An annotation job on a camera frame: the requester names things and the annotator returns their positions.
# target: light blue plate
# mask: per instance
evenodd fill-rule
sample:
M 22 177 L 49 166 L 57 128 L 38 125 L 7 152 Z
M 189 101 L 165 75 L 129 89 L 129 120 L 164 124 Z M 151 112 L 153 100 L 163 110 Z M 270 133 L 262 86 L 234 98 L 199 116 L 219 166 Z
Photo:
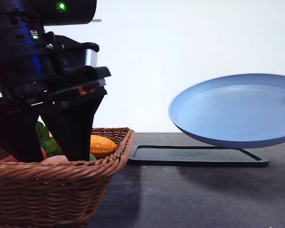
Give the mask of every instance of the light blue plate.
M 190 137 L 225 148 L 285 142 L 285 76 L 243 74 L 215 78 L 178 94 L 174 124 Z

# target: wicker basket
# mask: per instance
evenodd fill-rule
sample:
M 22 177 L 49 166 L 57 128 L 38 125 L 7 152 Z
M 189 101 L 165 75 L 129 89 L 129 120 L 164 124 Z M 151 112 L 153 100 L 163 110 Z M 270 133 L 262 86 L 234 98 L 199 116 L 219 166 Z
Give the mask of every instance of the wicker basket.
M 95 128 L 119 147 L 97 161 L 66 164 L 0 163 L 0 228 L 84 227 L 114 173 L 130 155 L 134 131 Z M 8 153 L 0 148 L 0 159 Z

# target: black tray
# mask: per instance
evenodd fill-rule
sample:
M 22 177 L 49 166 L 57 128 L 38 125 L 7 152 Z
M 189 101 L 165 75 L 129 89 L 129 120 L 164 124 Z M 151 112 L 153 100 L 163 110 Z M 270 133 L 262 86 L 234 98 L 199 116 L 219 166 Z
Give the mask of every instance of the black tray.
M 140 165 L 266 167 L 268 159 L 244 149 L 217 146 L 134 145 L 129 162 Z

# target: gray table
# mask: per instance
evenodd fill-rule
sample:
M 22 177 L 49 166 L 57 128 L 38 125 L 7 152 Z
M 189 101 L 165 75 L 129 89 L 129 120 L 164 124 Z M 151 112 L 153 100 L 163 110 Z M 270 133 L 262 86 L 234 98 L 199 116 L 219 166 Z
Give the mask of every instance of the gray table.
M 137 133 L 134 143 L 205 145 L 183 133 Z M 127 164 L 87 227 L 285 228 L 285 143 L 254 150 L 268 167 Z

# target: white wall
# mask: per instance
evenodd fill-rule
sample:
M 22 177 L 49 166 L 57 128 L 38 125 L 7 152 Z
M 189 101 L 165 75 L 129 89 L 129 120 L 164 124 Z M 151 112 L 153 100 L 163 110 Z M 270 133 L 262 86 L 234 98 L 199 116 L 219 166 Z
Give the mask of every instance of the white wall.
M 102 0 L 102 22 L 46 30 L 100 45 L 98 66 L 112 76 L 94 127 L 177 132 L 168 106 L 183 89 L 285 75 L 285 0 Z

